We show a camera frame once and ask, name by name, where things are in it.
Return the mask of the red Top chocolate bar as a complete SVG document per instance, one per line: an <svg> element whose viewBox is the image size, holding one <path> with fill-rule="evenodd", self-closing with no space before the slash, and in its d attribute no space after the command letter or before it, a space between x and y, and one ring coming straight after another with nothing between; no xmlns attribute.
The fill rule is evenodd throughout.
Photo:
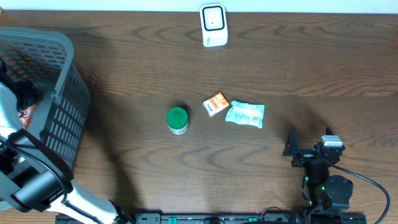
<svg viewBox="0 0 398 224"><path fill-rule="evenodd" d="M18 112L19 119L24 129L28 129L36 107L37 104L33 104L32 106L25 108L21 112Z"/></svg>

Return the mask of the teal white snack packet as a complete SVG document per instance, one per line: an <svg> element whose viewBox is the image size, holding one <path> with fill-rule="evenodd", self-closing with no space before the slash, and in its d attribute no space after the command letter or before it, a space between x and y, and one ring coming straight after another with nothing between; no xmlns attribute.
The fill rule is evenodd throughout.
<svg viewBox="0 0 398 224"><path fill-rule="evenodd" d="M265 106L240 101L232 101L231 108L228 110L225 121L236 123L238 125L255 126L263 128Z"/></svg>

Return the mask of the small orange snack box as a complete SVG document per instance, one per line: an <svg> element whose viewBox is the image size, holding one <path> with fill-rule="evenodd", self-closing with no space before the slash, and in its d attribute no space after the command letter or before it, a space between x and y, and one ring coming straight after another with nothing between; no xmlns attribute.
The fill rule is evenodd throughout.
<svg viewBox="0 0 398 224"><path fill-rule="evenodd" d="M224 97L222 92L217 93L215 96L212 96L203 102L203 107L208 113L209 117L213 117L228 106L229 102Z"/></svg>

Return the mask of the green lid white jar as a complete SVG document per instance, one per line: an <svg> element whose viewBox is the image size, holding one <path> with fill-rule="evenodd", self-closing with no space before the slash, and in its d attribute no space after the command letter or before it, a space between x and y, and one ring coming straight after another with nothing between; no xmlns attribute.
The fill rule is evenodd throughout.
<svg viewBox="0 0 398 224"><path fill-rule="evenodd" d="M172 134L184 134L189 127L188 113L181 107L171 108L166 115L166 122Z"/></svg>

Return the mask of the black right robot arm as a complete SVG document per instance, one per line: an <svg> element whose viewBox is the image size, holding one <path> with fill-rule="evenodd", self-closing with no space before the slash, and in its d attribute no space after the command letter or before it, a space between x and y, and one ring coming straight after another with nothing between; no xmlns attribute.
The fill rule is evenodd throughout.
<svg viewBox="0 0 398 224"><path fill-rule="evenodd" d="M331 175L329 168L340 161L344 150L342 140L329 127L311 149L299 147L294 128L289 128L282 155L292 158L292 167L304 168L301 192L310 204L293 214L290 223L343 223L353 183L342 175Z"/></svg>

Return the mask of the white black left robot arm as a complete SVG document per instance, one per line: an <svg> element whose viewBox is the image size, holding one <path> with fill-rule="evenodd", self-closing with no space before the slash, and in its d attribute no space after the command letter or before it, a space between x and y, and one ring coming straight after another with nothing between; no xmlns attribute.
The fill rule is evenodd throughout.
<svg viewBox="0 0 398 224"><path fill-rule="evenodd" d="M82 223L135 223L120 206L78 185L66 162L24 129L20 102L39 94L25 91L27 86L1 83L1 198L21 212L57 212Z"/></svg>

